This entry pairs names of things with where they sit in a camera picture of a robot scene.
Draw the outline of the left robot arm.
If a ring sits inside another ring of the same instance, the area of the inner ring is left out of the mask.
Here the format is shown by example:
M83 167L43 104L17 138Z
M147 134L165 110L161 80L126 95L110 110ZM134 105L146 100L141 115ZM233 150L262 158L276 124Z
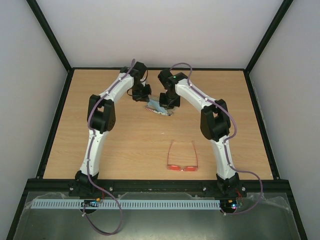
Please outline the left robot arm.
M116 123L116 103L128 91L134 101L149 102L152 90L146 83L147 77L146 65L133 59L130 67L120 69L110 87L99 95L90 96L87 112L89 138L84 160L75 174L75 195L92 196L96 192L104 143Z

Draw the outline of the red sunglasses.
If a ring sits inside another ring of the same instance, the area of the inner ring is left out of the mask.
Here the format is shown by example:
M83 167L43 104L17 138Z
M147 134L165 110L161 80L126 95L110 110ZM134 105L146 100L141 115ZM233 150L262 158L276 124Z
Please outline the red sunglasses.
M172 140L167 152L166 168L176 172L196 172L199 160L195 142Z

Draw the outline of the blue cleaning cloth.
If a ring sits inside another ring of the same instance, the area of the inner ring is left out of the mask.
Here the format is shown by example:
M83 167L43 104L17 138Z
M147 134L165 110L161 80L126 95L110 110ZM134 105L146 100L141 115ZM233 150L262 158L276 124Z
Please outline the blue cleaning cloth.
M161 114L161 115L168 114L167 110L161 107L160 103L157 100L150 99L145 108L157 114Z

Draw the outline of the american flag glasses case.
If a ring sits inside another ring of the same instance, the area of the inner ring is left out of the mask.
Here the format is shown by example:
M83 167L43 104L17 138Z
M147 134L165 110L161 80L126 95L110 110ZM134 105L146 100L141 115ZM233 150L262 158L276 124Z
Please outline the american flag glasses case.
M168 117L174 114L174 111L172 109L166 109L160 106L159 97L152 96L152 95L149 97L149 102L145 106L145 109L150 112L153 112L159 115L168 116Z

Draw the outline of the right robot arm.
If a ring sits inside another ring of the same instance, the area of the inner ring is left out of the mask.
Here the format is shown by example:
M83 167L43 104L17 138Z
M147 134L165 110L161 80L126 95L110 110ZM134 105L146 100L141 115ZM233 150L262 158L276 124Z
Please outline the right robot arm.
M205 94L182 72L173 75L170 69L165 68L157 78L166 90L159 96L161 107L166 110L179 107L181 98L184 98L200 112L200 131L211 142L216 160L218 191L224 196L229 196L235 191L240 178L231 157L231 117L226 102Z

